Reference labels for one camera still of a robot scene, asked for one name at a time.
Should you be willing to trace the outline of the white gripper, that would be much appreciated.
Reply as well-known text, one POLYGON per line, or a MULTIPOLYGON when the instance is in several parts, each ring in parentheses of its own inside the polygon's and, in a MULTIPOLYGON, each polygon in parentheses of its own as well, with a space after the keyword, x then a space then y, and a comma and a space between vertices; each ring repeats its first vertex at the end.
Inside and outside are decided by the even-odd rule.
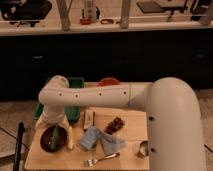
POLYGON ((51 115, 43 112, 36 122, 35 128, 38 129, 43 125, 59 125, 65 130, 69 128, 69 122, 64 113, 61 113, 59 115, 51 115))

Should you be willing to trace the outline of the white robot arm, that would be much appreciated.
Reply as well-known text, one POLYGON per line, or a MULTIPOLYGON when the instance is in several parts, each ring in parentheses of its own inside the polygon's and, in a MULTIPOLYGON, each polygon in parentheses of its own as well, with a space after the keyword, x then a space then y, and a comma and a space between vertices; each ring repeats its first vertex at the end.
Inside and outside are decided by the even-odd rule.
POLYGON ((66 106, 120 108, 147 114, 151 171, 207 171, 199 103, 184 81, 166 77, 139 85, 70 88, 55 76, 39 92, 44 118, 57 118, 66 106))

